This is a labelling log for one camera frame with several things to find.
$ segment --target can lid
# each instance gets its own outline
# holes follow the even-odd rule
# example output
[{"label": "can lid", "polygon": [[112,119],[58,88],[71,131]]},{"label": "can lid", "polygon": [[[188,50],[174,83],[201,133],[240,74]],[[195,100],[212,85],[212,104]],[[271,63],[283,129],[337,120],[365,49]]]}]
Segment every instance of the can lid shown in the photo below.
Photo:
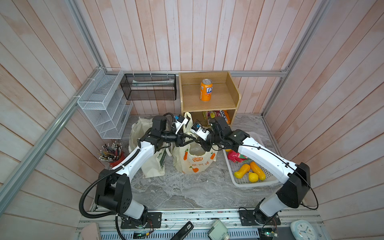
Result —
[{"label": "can lid", "polygon": [[212,84],[212,80],[211,79],[203,79],[203,83],[205,84],[205,85],[210,85],[210,84]]}]

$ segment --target red pencil holder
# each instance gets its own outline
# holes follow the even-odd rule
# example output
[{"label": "red pencil holder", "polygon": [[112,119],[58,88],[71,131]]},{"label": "red pencil holder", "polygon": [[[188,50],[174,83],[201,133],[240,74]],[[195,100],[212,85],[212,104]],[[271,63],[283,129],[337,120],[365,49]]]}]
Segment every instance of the red pencil holder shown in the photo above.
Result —
[{"label": "red pencil holder", "polygon": [[124,155],[124,152],[121,154],[121,158],[119,160],[117,160],[116,162],[111,162],[109,165],[110,167],[115,167],[117,166],[119,163],[121,163],[123,160],[125,159],[125,155]]}]

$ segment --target clock face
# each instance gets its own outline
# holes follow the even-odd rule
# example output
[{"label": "clock face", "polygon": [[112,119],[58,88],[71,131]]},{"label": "clock face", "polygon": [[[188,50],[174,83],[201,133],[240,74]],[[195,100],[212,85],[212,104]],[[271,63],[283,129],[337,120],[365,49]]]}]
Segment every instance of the clock face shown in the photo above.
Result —
[{"label": "clock face", "polygon": [[304,239],[304,240],[316,240],[317,235],[312,228],[311,225],[309,225],[306,222],[300,222],[296,226],[297,233]]}]

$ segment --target black mounting plate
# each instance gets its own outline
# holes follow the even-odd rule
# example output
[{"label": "black mounting plate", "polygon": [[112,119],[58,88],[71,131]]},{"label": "black mounting plate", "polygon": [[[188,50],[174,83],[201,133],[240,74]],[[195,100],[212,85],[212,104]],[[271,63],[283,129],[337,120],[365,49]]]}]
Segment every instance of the black mounting plate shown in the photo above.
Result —
[{"label": "black mounting plate", "polygon": [[[161,227],[161,215],[162,215],[161,212],[149,212],[148,213],[147,219],[152,220],[153,228],[160,228]],[[147,225],[142,229],[146,229],[146,228],[151,228],[149,223],[147,223]],[[130,219],[126,219],[123,222],[121,222],[121,229],[141,229],[141,228],[137,228],[132,223],[132,221]]]},{"label": "black mounting plate", "polygon": [[[253,215],[254,210],[239,210],[240,221],[242,226],[258,226],[255,216]],[[270,225],[281,225],[279,216],[276,214],[270,221]]]}]

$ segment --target bunch of pencils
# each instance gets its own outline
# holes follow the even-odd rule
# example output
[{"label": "bunch of pencils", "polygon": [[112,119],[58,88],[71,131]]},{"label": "bunch of pencils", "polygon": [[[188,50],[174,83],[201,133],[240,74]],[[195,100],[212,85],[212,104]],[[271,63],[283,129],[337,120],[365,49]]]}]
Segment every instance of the bunch of pencils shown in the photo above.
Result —
[{"label": "bunch of pencils", "polygon": [[116,162],[122,156],[122,144],[119,142],[112,143],[112,146],[109,144],[104,144],[103,149],[100,150],[99,159],[106,162]]}]

